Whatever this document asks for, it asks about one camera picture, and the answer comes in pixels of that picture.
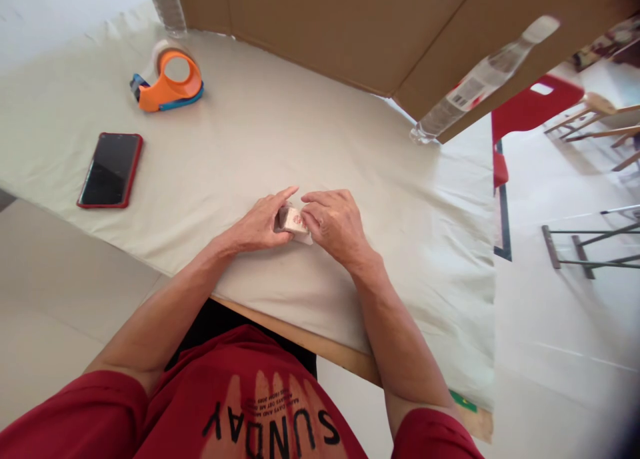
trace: cardboard box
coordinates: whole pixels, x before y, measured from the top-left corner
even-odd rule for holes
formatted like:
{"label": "cardboard box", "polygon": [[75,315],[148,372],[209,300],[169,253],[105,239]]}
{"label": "cardboard box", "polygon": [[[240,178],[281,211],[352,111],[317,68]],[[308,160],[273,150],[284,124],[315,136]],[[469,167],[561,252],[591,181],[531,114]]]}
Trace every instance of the cardboard box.
{"label": "cardboard box", "polygon": [[455,134],[634,13],[640,0],[181,0],[187,26],[234,35],[421,119],[488,54],[544,14],[562,25]]}

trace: small box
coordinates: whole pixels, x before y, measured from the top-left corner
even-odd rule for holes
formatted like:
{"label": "small box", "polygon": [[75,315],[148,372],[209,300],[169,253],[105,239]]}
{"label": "small box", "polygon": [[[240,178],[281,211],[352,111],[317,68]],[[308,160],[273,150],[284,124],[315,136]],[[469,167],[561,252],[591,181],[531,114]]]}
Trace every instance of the small box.
{"label": "small box", "polygon": [[302,242],[308,246],[313,244],[311,233],[309,229],[307,229],[305,221],[298,209],[290,205],[281,207],[278,211],[277,223],[277,227],[275,228],[276,232],[291,232],[293,234],[293,240]]}

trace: bottle label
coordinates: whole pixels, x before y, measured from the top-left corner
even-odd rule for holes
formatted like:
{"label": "bottle label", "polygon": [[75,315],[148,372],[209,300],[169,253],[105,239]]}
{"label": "bottle label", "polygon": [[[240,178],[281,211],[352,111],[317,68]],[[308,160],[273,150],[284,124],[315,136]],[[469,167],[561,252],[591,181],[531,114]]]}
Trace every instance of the bottle label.
{"label": "bottle label", "polygon": [[462,111],[470,111],[497,89],[483,80],[483,76],[494,79],[496,73],[486,59],[482,60],[446,95],[447,100]]}

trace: metal stand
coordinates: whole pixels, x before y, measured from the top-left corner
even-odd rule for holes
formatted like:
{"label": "metal stand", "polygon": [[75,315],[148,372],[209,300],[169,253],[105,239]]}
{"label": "metal stand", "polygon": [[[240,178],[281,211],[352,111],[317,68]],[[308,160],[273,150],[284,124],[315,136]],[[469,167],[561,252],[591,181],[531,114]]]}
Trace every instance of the metal stand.
{"label": "metal stand", "polygon": [[[549,251],[549,259],[551,259],[551,264],[554,269],[559,269],[560,264],[579,264],[585,271],[585,276],[587,279],[595,279],[593,275],[593,270],[600,267],[620,267],[620,268],[629,268],[629,269],[640,269],[640,266],[636,264],[626,264],[627,262],[640,260],[640,254],[635,256],[629,256],[621,259],[613,259],[608,262],[593,262],[587,258],[587,252],[585,251],[585,246],[592,244],[593,242],[597,242],[602,239],[607,239],[613,236],[617,236],[618,234],[640,234],[640,231],[634,231],[633,229],[637,229],[640,227],[640,222],[633,223],[628,225],[627,227],[622,227],[621,229],[616,229],[613,231],[552,231],[549,229],[548,225],[542,226],[542,234],[545,236],[545,243],[547,244],[547,250]],[[564,261],[558,258],[558,253],[555,250],[555,246],[553,245],[553,239],[551,238],[551,234],[601,234],[593,239],[589,239],[583,242],[580,242],[579,236],[571,236],[573,240],[573,245],[575,246],[575,251],[578,254],[578,258],[580,260],[577,261]]]}

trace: black shorts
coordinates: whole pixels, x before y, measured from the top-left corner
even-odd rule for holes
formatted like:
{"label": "black shorts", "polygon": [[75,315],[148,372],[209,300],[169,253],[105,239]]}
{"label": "black shorts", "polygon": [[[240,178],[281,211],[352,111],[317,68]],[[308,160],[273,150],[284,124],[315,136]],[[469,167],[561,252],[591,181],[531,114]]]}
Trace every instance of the black shorts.
{"label": "black shorts", "polygon": [[275,332],[272,332],[259,324],[256,324],[254,321],[247,319],[245,316],[241,316],[237,312],[226,308],[219,302],[212,299],[207,299],[205,305],[200,309],[198,316],[193,321],[193,324],[191,324],[185,338],[182,339],[180,346],[178,346],[178,349],[167,364],[165,371],[176,365],[178,362],[178,355],[182,351],[200,346],[214,337],[220,336],[221,334],[235,329],[236,327],[244,326],[245,324],[251,324],[270,338],[274,339],[285,351],[293,354],[295,358],[300,361],[300,364],[302,364],[306,370],[311,372],[313,377],[316,379],[318,378],[315,363],[316,356],[313,352],[294,344],[290,340],[279,336]]}

